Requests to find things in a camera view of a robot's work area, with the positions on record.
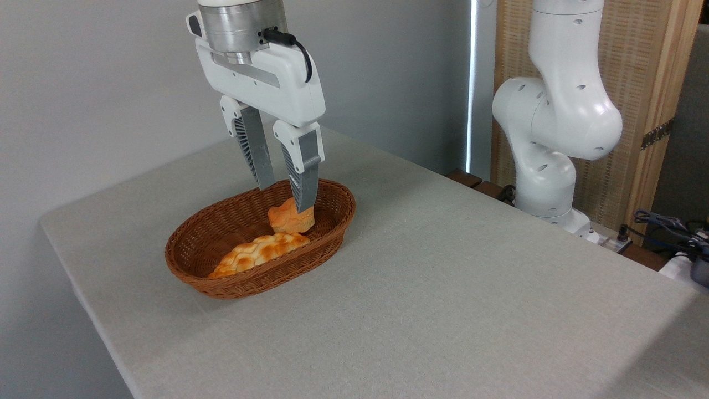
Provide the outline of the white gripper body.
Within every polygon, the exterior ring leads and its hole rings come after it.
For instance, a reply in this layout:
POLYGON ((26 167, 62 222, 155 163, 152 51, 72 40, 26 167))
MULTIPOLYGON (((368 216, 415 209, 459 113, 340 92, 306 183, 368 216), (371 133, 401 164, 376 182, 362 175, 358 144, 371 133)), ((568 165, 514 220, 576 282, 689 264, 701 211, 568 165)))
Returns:
POLYGON ((326 112, 316 68, 296 46, 269 42, 287 32, 283 10, 198 10, 187 16, 198 58, 213 89, 302 127, 326 112))

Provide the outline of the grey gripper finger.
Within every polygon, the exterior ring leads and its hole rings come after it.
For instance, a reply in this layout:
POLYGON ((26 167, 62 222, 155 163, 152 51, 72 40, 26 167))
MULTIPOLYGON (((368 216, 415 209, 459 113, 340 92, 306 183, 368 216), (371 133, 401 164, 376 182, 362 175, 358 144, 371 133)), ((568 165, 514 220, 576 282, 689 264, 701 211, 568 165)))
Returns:
POLYGON ((273 130, 281 143, 296 209, 301 214, 313 207, 317 198, 319 164, 325 159, 321 127, 315 122, 297 128, 278 120, 273 130))
POLYGON ((227 95, 222 96, 220 108, 228 134, 237 139, 259 189, 265 190, 275 184, 273 164, 259 110, 227 95))

